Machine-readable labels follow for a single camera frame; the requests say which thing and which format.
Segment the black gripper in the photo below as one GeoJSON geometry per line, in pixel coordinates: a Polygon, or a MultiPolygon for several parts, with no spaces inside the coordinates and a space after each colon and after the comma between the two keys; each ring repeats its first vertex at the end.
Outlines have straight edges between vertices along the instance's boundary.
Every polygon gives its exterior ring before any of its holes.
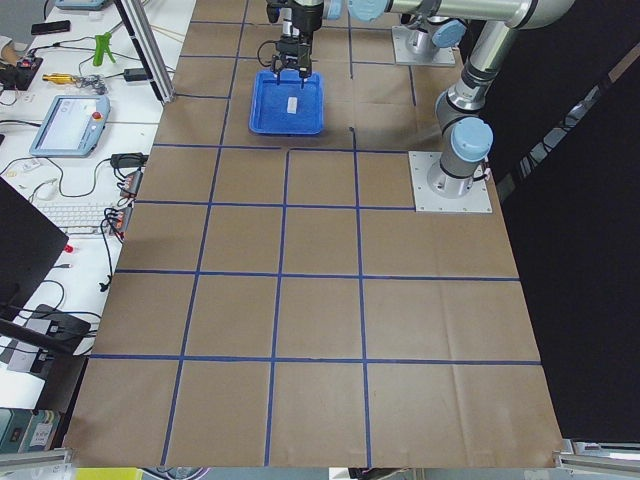
{"type": "Polygon", "coordinates": [[[319,30],[323,20],[322,0],[293,0],[291,3],[293,26],[303,34],[319,30]]]}
{"type": "Polygon", "coordinates": [[[275,42],[276,53],[272,56],[269,69],[273,72],[276,86],[281,83],[283,70],[296,70],[300,76],[300,88],[304,90],[312,69],[312,41],[306,38],[281,38],[275,42]]]}

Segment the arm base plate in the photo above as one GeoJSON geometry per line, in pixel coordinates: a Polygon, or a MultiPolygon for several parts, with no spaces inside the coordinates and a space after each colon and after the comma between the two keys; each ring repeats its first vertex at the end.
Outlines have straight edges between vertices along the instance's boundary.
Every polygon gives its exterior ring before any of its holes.
{"type": "Polygon", "coordinates": [[[479,165],[466,179],[448,176],[440,152],[409,151],[415,211],[437,214],[491,214],[486,174],[479,165]]]}
{"type": "Polygon", "coordinates": [[[453,67],[456,64],[452,45],[437,42],[426,31],[394,26],[391,35],[397,65],[453,67]]]}

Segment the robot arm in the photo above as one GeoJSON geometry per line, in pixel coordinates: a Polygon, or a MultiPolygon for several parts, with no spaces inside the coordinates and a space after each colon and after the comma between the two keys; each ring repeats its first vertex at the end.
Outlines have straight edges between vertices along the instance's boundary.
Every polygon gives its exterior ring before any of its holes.
{"type": "Polygon", "coordinates": [[[571,8],[571,1],[350,1],[349,13],[371,22],[384,13],[420,14],[486,22],[464,64],[460,79],[435,104],[444,142],[440,160],[427,175],[431,190],[460,198],[474,183],[474,172],[493,143],[493,132],[478,118],[486,93],[521,29],[548,26],[571,8]]]}
{"type": "Polygon", "coordinates": [[[468,28],[463,19],[431,13],[425,1],[268,1],[268,21],[280,22],[282,29],[270,42],[275,48],[271,58],[260,58],[260,64],[276,77],[291,70],[302,80],[309,79],[315,32],[344,12],[356,25],[373,29],[380,29],[381,17],[387,15],[394,60],[400,65],[454,65],[453,49],[468,28]]]}

